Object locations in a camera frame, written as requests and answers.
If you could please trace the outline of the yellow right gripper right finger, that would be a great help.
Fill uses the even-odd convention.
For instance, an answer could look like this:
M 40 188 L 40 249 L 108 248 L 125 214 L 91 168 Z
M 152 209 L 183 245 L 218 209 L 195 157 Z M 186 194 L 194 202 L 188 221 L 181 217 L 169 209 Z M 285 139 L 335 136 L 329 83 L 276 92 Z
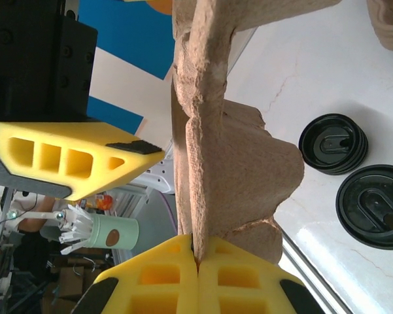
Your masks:
M 199 313 L 323 313 L 303 282 L 231 243 L 211 237 L 198 269 Z

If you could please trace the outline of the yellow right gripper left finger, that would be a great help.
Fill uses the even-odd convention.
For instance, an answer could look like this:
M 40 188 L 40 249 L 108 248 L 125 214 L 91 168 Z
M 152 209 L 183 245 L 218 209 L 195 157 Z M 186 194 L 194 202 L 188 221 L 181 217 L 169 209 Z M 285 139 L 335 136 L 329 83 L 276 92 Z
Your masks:
M 197 313 L 198 279 L 190 235 L 175 236 L 103 271 L 73 313 Z

